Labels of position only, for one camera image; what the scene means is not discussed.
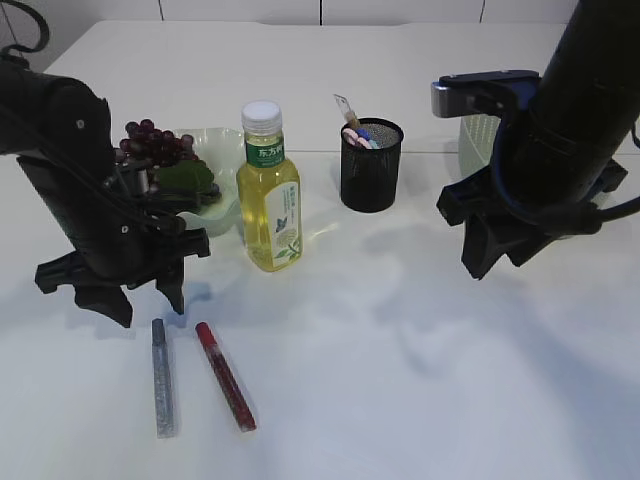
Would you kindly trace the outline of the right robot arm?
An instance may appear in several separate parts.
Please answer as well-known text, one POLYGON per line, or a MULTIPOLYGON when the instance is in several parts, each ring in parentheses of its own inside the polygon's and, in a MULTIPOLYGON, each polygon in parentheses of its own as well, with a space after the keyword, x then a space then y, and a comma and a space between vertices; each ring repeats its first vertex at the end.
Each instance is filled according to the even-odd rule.
POLYGON ((543 73, 504 70, 443 76, 431 87, 440 118, 498 119, 489 163, 446 186, 441 215, 465 228, 462 261, 484 277, 502 257, 520 266, 550 243, 592 235, 634 215, 637 199, 602 209, 618 188, 614 154, 639 116, 639 5, 581 1, 543 73))

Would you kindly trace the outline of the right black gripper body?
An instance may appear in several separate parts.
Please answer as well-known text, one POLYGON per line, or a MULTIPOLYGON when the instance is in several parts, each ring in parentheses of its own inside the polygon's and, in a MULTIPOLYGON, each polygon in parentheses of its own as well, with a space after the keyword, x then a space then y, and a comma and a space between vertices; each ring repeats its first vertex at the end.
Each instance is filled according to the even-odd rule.
POLYGON ((449 225, 457 226, 473 214, 489 213, 508 215, 549 236, 593 235, 603 225, 593 199, 615 191, 628 175, 625 168, 610 159, 580 202, 529 206, 510 194, 502 175, 503 157, 501 151, 494 152, 486 167, 443 188, 436 206, 449 225))

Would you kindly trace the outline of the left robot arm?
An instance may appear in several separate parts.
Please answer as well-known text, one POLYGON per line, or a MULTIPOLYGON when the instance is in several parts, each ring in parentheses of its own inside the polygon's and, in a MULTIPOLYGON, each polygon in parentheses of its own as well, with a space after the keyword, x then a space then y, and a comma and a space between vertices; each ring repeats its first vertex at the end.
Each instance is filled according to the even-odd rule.
POLYGON ((43 293, 70 285, 78 307, 128 328, 124 291, 153 281, 184 312, 184 260, 209 256, 208 235, 145 199, 138 168, 117 167, 106 100, 79 80, 2 60, 1 152, 16 155, 74 247, 38 266, 43 293))

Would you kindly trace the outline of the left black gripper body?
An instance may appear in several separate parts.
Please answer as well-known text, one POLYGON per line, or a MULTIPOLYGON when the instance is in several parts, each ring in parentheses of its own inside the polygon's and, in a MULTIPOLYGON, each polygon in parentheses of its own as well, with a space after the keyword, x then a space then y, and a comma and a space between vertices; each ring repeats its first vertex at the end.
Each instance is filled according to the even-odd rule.
POLYGON ((74 247, 37 267, 35 282, 46 294, 62 285, 118 290, 149 281, 180 289, 184 259, 210 255, 205 230, 188 230, 179 217, 118 208, 108 190, 44 159, 21 155, 18 164, 74 247))

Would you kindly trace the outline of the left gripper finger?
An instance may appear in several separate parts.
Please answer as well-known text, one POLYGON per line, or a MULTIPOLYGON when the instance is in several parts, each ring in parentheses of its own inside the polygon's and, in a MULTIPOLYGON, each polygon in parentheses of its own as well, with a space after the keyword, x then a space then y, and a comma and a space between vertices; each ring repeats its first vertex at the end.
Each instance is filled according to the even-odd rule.
POLYGON ((110 318, 123 328, 130 328, 133 308, 118 283, 74 287, 75 304, 84 310, 110 318))
POLYGON ((178 315, 183 315, 185 312, 184 259, 169 256, 154 257, 153 280, 156 289, 166 297, 173 311, 178 315))

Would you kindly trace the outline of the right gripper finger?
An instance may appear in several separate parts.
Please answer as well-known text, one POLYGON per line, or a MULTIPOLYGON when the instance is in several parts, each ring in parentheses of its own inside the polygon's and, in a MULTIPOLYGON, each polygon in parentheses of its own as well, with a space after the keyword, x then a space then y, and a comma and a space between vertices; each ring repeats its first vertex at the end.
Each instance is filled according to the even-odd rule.
POLYGON ((462 263, 481 280, 495 263, 525 241, 529 226, 509 215, 471 214, 465 221, 462 263))
POLYGON ((511 247, 506 255, 514 266, 520 267, 556 240, 557 237, 536 233, 511 247))

